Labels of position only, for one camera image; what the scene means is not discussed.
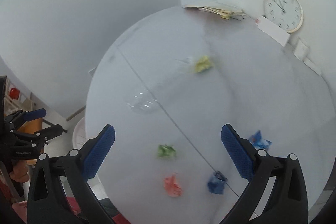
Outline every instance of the clock face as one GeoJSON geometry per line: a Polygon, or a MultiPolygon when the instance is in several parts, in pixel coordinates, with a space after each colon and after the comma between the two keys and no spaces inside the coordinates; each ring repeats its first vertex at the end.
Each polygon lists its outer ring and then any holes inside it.
{"type": "Polygon", "coordinates": [[[303,22],[298,0],[264,0],[265,17],[288,33],[297,31],[303,22]]]}

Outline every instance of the blue gripper pad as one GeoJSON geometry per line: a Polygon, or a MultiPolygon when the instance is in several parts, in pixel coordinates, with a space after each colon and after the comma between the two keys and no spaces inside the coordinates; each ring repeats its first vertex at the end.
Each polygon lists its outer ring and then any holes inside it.
{"type": "Polygon", "coordinates": [[[222,127],[221,139],[240,176],[251,181],[254,176],[253,160],[240,143],[236,132],[226,124],[222,127]]]}
{"type": "Polygon", "coordinates": [[[115,141],[116,133],[113,126],[107,124],[97,136],[95,145],[83,160],[82,175],[84,180],[92,179],[97,174],[107,153],[115,141]]]}
{"type": "Polygon", "coordinates": [[[46,110],[44,108],[40,108],[38,110],[27,112],[23,116],[23,120],[25,120],[25,121],[33,121],[33,120],[36,120],[38,118],[43,118],[46,115],[47,115],[46,110]]]}

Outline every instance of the round white table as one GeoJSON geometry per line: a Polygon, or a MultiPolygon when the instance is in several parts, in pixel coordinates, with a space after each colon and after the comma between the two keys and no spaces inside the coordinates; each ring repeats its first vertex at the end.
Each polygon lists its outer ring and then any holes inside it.
{"type": "Polygon", "coordinates": [[[226,123],[243,138],[261,130],[273,142],[270,155],[298,156],[309,207],[336,154],[335,109],[320,76],[250,18],[224,21],[179,7],[139,21],[104,55],[87,98],[87,137],[107,123],[115,128],[115,143],[98,175],[132,224],[223,219],[247,185],[221,143],[226,123]],[[193,73],[191,64],[203,55],[214,67],[193,73]],[[159,159],[159,144],[173,145],[177,158],[159,159]],[[213,170],[228,178],[224,195],[207,189],[213,170]],[[163,188],[173,172],[184,190],[178,198],[163,188]]]}

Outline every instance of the crumpled red paper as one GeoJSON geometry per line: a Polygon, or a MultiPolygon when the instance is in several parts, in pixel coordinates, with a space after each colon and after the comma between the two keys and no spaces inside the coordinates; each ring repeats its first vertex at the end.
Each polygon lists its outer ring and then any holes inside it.
{"type": "Polygon", "coordinates": [[[176,198],[182,195],[183,190],[181,186],[176,181],[176,174],[166,177],[164,180],[164,187],[168,196],[176,198]]]}

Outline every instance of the crumpled blue wrapper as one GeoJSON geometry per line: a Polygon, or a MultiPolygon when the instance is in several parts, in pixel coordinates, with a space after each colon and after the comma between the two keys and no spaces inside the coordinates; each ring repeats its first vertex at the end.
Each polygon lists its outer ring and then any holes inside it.
{"type": "Polygon", "coordinates": [[[227,178],[219,171],[215,172],[208,181],[208,189],[210,193],[222,195],[227,178]]]}
{"type": "Polygon", "coordinates": [[[269,146],[272,144],[272,142],[263,139],[260,130],[256,134],[252,135],[249,138],[249,141],[250,141],[250,143],[252,143],[254,148],[257,149],[257,150],[258,149],[264,149],[264,150],[268,151],[269,146]]]}

